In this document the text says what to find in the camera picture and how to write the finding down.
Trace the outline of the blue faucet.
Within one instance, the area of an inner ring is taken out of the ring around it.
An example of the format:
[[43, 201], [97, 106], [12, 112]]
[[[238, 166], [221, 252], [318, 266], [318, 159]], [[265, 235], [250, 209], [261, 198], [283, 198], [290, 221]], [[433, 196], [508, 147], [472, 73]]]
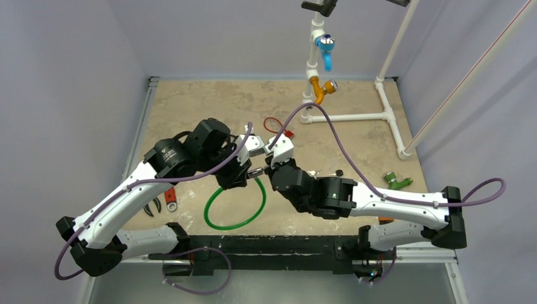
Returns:
[[324, 70], [332, 71], [332, 50], [335, 47], [335, 37], [331, 34], [323, 34], [316, 38], [315, 45], [320, 51], [322, 61], [324, 62]]

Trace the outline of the red adjustable wrench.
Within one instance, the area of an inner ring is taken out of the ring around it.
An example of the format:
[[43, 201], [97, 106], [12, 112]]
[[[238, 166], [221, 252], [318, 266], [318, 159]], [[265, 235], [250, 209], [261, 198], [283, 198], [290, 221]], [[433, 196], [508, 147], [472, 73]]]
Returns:
[[164, 192], [164, 198], [166, 202], [166, 207], [169, 212], [175, 212], [177, 210], [177, 197], [175, 193], [175, 188], [171, 187], [170, 189]]

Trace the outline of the orange faucet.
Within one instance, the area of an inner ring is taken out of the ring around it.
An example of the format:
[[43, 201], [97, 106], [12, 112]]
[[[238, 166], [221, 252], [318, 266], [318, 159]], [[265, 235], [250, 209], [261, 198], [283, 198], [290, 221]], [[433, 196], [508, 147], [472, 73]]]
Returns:
[[316, 105], [321, 105], [326, 95], [334, 94], [338, 90], [338, 83], [335, 80], [328, 80], [321, 85], [319, 77], [313, 76], [309, 82], [315, 95], [314, 103]]

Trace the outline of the green cable lock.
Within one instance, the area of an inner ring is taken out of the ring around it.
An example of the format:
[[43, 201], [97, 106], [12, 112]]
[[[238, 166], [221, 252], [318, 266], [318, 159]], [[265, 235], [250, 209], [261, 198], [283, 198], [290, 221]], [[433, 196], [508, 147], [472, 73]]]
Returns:
[[261, 178], [245, 189], [218, 188], [203, 207], [205, 224], [216, 231], [233, 231], [250, 225], [264, 211], [268, 194]]

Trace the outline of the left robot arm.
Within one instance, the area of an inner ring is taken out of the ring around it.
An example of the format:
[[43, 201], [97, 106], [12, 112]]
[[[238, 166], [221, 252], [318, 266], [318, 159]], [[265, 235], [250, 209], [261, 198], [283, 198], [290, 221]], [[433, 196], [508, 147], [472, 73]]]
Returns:
[[223, 122], [207, 118], [192, 131], [161, 139], [135, 169], [105, 199], [78, 217], [62, 217], [56, 228], [79, 273], [101, 276], [123, 260], [162, 254], [187, 255], [190, 238], [184, 228], [169, 222], [161, 227], [128, 231], [125, 224], [148, 203], [175, 185], [214, 176], [220, 187], [247, 184], [251, 159], [263, 141], [249, 123], [241, 135]]

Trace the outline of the black handled key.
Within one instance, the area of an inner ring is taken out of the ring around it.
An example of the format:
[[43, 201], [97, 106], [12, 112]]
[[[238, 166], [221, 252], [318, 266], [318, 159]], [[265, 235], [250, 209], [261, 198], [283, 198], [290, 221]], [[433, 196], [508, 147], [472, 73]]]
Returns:
[[344, 172], [341, 169], [335, 170], [333, 172], [324, 172], [319, 174], [321, 177], [342, 177]]

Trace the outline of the white PVC pipe frame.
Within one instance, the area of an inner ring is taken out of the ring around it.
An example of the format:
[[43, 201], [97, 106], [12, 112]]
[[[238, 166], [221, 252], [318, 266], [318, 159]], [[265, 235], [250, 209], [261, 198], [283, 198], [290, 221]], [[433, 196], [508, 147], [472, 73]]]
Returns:
[[473, 64], [470, 70], [460, 80], [460, 82], [453, 88], [453, 90], [445, 98], [439, 108], [432, 114], [429, 120], [420, 128], [418, 133], [413, 136], [412, 140], [408, 144], [405, 144], [396, 122], [395, 113], [389, 103], [389, 98], [387, 97], [384, 83], [388, 68], [391, 66], [391, 62], [400, 47], [401, 41], [415, 15], [419, 2], [395, 1], [396, 5], [405, 7], [407, 11], [401, 22], [400, 28], [397, 31], [396, 37], [389, 49], [389, 53], [384, 60], [382, 68], [374, 79], [374, 87], [381, 99], [383, 111], [380, 113], [369, 114], [314, 116], [310, 113], [310, 111], [311, 107], [317, 104], [314, 103], [315, 95], [309, 79], [313, 76], [319, 77], [317, 66], [318, 62], [322, 61], [320, 51], [315, 45], [315, 40], [317, 37], [323, 34], [328, 34], [324, 30], [324, 20], [332, 14], [336, 4], [336, 1], [303, 1], [301, 4], [301, 8], [312, 11], [314, 16], [310, 27], [310, 54], [306, 62], [305, 70], [306, 89], [303, 93], [303, 104], [306, 105], [306, 108], [304, 113], [301, 114], [300, 121], [303, 124], [312, 124], [314, 122], [329, 121], [353, 122], [364, 120], [384, 120], [388, 123], [391, 129], [393, 139], [395, 140], [396, 144], [396, 152], [401, 160], [406, 160], [411, 157], [416, 147], [427, 137], [429, 133], [433, 131], [433, 128], [439, 123], [449, 107], [454, 105], [455, 102], [462, 96], [463, 92], [473, 85], [476, 79], [484, 72], [485, 68], [492, 62], [493, 58], [500, 51], [501, 47], [506, 45], [507, 41], [515, 34], [516, 30], [526, 21], [526, 19], [536, 12], [536, 1], [526, 1], [523, 7], [517, 12], [513, 19], [509, 21], [507, 26], [501, 31], [498, 37], [491, 43], [486, 51], [479, 57], [475, 64]]

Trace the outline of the green pipe fitting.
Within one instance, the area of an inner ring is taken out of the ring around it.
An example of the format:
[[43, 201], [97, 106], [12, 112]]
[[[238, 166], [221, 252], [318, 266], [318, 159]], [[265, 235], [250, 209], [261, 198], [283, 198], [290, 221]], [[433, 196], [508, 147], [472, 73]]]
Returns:
[[409, 177], [399, 180], [394, 172], [387, 172], [383, 179], [387, 182], [389, 189], [396, 191], [408, 187], [413, 183], [413, 179]]

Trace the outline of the orange black brush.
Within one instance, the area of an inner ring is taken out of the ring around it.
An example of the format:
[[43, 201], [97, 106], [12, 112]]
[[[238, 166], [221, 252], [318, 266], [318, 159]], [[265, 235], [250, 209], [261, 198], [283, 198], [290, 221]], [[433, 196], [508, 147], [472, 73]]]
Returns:
[[391, 217], [379, 217], [379, 223], [381, 225], [389, 224], [389, 223], [392, 223], [393, 221], [394, 221], [394, 218], [391, 218]]

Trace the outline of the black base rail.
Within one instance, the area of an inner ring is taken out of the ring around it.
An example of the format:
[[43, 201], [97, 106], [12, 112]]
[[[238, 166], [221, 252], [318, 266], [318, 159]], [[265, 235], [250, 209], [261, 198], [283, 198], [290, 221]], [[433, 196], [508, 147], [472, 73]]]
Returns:
[[377, 251], [365, 233], [343, 236], [190, 235], [171, 253], [152, 253], [150, 260], [192, 262], [195, 276], [215, 270], [329, 271], [357, 277], [381, 277], [382, 263], [396, 249]]

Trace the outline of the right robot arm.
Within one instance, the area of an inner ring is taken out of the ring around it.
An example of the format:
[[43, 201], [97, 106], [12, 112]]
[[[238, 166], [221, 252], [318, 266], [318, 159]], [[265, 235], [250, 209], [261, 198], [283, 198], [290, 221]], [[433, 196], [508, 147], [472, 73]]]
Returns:
[[265, 159], [265, 173], [272, 189], [286, 198], [299, 213], [325, 220], [348, 217], [388, 217], [394, 221], [366, 225], [355, 241], [365, 258], [403, 244], [429, 241], [444, 249], [467, 247], [462, 198], [457, 187], [437, 193], [410, 193], [373, 187], [343, 177], [313, 177], [297, 166], [294, 158], [283, 162]]

